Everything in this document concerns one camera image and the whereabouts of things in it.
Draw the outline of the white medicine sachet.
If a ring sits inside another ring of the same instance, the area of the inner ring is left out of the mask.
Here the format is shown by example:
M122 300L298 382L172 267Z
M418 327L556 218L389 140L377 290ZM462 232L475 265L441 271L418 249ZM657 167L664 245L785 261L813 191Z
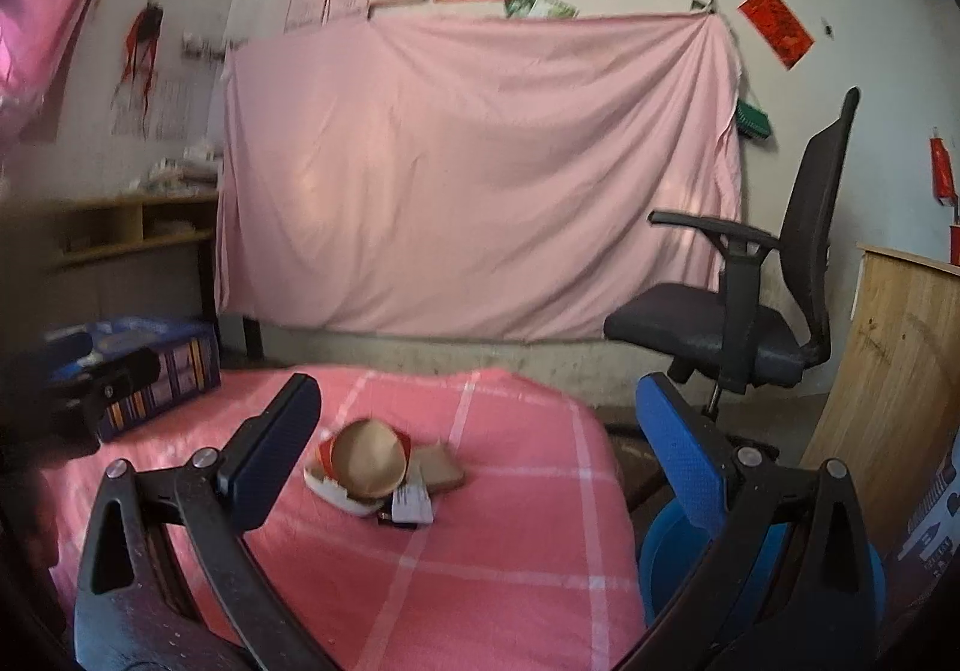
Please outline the white medicine sachet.
M410 476L392 495L392 516L398 522L430 526L434 522L433 501L421 476Z

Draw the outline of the wooden shelf unit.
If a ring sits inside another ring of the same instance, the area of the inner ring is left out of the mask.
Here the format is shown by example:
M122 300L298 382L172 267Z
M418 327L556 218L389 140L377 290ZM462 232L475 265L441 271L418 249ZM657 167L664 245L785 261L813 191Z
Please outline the wooden shelf unit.
M53 203L46 212L53 271L96 265L215 237L218 195L126 194Z

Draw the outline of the white plastic tray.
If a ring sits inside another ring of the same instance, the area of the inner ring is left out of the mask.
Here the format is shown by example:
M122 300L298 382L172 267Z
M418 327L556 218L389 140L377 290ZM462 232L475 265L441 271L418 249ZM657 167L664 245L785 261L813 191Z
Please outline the white plastic tray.
M381 512L386 501L384 499L355 499L348 494L348 490L338 484L335 479L329 478L317 463L302 468L304 484L316 497L338 510L347 513L350 517L366 518L374 513Z

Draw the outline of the brown paper piece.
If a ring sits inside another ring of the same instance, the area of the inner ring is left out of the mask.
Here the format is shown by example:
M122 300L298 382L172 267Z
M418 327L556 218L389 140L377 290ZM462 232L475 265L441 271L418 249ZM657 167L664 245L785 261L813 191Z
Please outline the brown paper piece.
M443 442L418 445L410 451L410 469L420 474L430 495L441 495L459 489L467 481L467 473Z

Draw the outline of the blue cardboard box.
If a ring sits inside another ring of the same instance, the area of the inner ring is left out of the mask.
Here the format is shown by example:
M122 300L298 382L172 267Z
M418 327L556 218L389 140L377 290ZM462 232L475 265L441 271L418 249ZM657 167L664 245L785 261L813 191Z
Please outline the blue cardboard box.
M213 326L121 317L46 334L50 380L93 390L94 432L110 442L221 385Z

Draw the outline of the blue dotted curtain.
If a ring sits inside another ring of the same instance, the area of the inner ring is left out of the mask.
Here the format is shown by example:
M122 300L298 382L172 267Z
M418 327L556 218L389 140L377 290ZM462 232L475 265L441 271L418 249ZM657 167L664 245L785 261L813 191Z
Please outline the blue dotted curtain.
M958 552L958 435L907 524L900 546L885 559L884 634L903 629L919 611Z

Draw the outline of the green hanging pouch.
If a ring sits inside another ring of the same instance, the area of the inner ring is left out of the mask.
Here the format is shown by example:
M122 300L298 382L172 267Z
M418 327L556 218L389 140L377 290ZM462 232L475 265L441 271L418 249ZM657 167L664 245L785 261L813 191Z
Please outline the green hanging pouch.
M755 107L755 105L748 104L745 100L737 100L734 118L736 119L737 133L743 138L752 139L752 141L766 141L773 134L770 117L763 110Z

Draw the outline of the pink hanging sheet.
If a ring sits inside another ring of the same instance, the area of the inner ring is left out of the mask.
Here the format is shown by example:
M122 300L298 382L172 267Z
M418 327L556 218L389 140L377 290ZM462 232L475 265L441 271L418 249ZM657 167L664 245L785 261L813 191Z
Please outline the pink hanging sheet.
M389 16L228 60L217 302L285 328L576 341L718 252L740 61L712 14Z

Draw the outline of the red hanging ornament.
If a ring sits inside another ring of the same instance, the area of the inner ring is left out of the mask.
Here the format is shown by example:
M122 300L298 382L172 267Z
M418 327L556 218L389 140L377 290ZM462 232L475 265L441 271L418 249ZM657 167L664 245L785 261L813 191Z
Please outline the red hanging ornament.
M931 151L932 194L940 205L957 205L958 191L953 178L952 161L944 139L935 131L929 140Z

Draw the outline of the red diamond wall paper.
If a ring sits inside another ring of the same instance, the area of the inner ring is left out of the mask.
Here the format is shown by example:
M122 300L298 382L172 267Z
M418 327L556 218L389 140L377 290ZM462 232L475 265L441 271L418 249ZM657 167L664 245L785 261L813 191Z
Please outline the red diamond wall paper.
M792 70L814 45L814 38L782 0L743 0L739 11L786 70Z

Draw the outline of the black office chair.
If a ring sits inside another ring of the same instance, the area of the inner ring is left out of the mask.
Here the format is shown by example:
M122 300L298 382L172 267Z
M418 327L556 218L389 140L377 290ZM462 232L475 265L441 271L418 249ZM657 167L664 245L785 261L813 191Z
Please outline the black office chair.
M807 370L827 364L833 341L827 305L830 229L861 91L848 89L835 122L805 144L781 230L720 217L654 209L652 226L694 230L721 257L716 290L656 284L604 320L608 341L670 359L667 377L686 384L699 373L713 382L704 416L719 416L726 393L793 388ZM781 313L760 302L761 270L779 256L782 282L799 307L807 339L799 341Z

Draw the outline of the blue plastic bucket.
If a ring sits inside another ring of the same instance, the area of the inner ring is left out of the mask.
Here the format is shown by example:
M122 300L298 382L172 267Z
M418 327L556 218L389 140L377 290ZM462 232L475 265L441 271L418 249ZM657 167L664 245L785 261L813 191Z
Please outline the blue plastic bucket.
M740 655L872 655L885 580L851 495L816 487L757 505L750 492L707 522L679 499L638 557L646 646L703 664Z

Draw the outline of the wooden cabinet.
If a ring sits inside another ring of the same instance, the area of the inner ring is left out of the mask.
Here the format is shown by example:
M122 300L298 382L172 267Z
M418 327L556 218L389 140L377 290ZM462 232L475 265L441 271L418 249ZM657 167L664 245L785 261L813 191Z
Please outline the wooden cabinet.
M853 320L805 466L838 458L867 536L889 552L958 429L958 268L861 248Z

